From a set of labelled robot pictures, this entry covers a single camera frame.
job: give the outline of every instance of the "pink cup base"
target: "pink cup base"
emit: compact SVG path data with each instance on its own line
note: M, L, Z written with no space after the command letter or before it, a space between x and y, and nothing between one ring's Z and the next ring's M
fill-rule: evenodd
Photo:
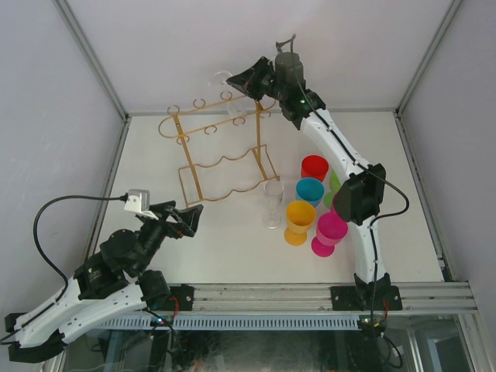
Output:
M319 257L329 257L334 253L336 246L327 246L320 243L320 241L315 237L312 239L312 250Z

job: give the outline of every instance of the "magenta cup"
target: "magenta cup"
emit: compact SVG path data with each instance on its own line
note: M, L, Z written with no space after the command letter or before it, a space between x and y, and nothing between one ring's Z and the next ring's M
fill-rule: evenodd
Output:
M335 212L322 215L317 222L317 236L312 240L313 252L319 257L329 257L347 233L348 225Z

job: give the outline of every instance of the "white table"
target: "white table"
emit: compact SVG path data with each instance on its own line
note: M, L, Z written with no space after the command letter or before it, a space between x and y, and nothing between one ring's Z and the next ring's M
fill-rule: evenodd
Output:
M392 113L335 113L332 117L355 148L372 164L382 163L387 179L410 198L408 213L378 223L383 259L391 281L442 281ZM133 118L112 195L121 195L130 188L144 188L150 190L152 204L175 199L177 206L183 208L177 169L188 163L182 147L157 132L162 118ZM181 117L181 123L187 130L225 118L225 115L188 115ZM167 132L175 134L174 128ZM264 183L247 193L233 193L224 201L204 202L205 210L195 238L166 239L153 258L150 268L162 270L169 283L353 282L354 256L349 237L327 258L317 257L310 248L315 224L305 245L289 246L284 241L283 208L295 198L301 160L319 150L281 114L262 120L262 143L268 145L285 188L282 225L274 230L262 226ZM254 118L247 119L240 127L220 126L211 136L197 133L191 136L188 145L196 163L215 163L221 155L238 157L256 146ZM254 164L253 157L246 157L239 162L223 161L217 168L201 171L199 177L204 193L219 197L230 188L248 188L256 183L254 180L260 179L260 171ZM109 203L108 206L100 243L117 229L140 227L133 215L123 211L121 203ZM381 212L395 212L403 206L403 199L386 187ZM317 212L318 215L326 212L325 207L321 204Z

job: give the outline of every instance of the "gold metal rack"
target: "gold metal rack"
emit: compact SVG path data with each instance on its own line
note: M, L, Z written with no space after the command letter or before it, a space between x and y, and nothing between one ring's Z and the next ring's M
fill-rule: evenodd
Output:
M254 111L237 116L233 119L222 120L221 122L209 124L207 126L193 129L193 130L190 130L187 132L185 132L183 130L183 128L181 126L181 121L179 119L180 116L200 112L202 110L210 109L211 107L214 107L217 105L228 104L230 102L237 101L237 100L244 98L244 97L239 96L239 97L233 98L233 94L230 91L228 91L226 93L225 92L221 93L220 98L221 98L220 102L212 103L211 105L207 105L207 102L203 98L195 99L193 101L193 106L195 108L188 110L188 111L184 111L184 112L182 112L181 109L179 108L179 106L177 106L177 105L171 106L167 109L167 113L169 114L169 116L167 118L165 118L164 120L162 120L158 126L158 132L162 137L176 140L177 144L183 146L184 154L186 155L186 159L188 160L188 166L179 168L177 170L177 172L179 174L179 181L181 182L181 189L183 191L184 202L186 203L187 207L189 207L190 205L193 205L195 203L202 202L202 201L218 202L220 200L224 200L224 199L228 198L233 192L248 192L248 191L251 191L254 188L256 188L262 182L269 181L271 179L279 180L279 176L277 175L276 170L274 169L274 165L272 164L272 160L269 157L269 153L267 152L267 145L261 144L261 138L260 138L260 120L265 117L264 115L267 115L267 117L270 116L270 112L268 110L270 110L274 107L274 105L276 103L275 101L274 101L274 103L272 103L270 106L268 106L266 108L264 108L259 102L255 102ZM171 112L172 107L176 108L175 112ZM190 154L189 149L188 149L188 142L190 140L190 135L203 131L204 134L210 136L210 135L214 134L215 132L217 132L217 129L219 126L224 125L224 124L228 124L228 123L232 123L234 126L241 126L246 122L246 117L251 116L251 115L255 115L256 123L257 123L257 145L255 147L248 149L241 157L230 158L230 157L222 156L222 157L220 157L219 161L217 161L216 163L211 164L211 165L203 165L203 164L193 163L193 160L191 159L191 154ZM162 132L162 126L164 125L164 123L167 120L170 120L170 119L172 119L174 121L176 130L177 130L177 135L168 136ZM265 152L265 155L267 156L267 159L268 159L269 164L270 164L270 168L272 169L272 173L274 175L272 177L267 176L267 172L265 171L264 165L262 164L262 150ZM202 191L202 187L200 185L200 180L198 179L198 173L197 173L196 167L213 168L213 167L219 165L222 162L222 160L224 160L224 159L226 159L228 161L237 161L237 160L241 160L244 157L246 157L248 155L248 153L252 153L253 156L255 157L255 161L257 162L257 165L260 168L260 173L262 175L262 179L259 180L254 186L247 188L246 190L238 190L238 189L234 188L231 191L229 191L226 195L222 196L221 198L206 198L203 195L203 191ZM193 179L195 180L196 191L198 192L198 200L189 201L188 198L186 197L186 191L184 189L184 182L183 182L183 178L181 176L181 171L187 170L187 169L191 170L191 174L193 176Z

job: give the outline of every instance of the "red cup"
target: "red cup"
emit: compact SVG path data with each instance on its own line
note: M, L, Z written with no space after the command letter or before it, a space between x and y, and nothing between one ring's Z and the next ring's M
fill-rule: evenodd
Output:
M329 171L329 163L319 155L310 155L301 162L301 178L312 177L323 182Z

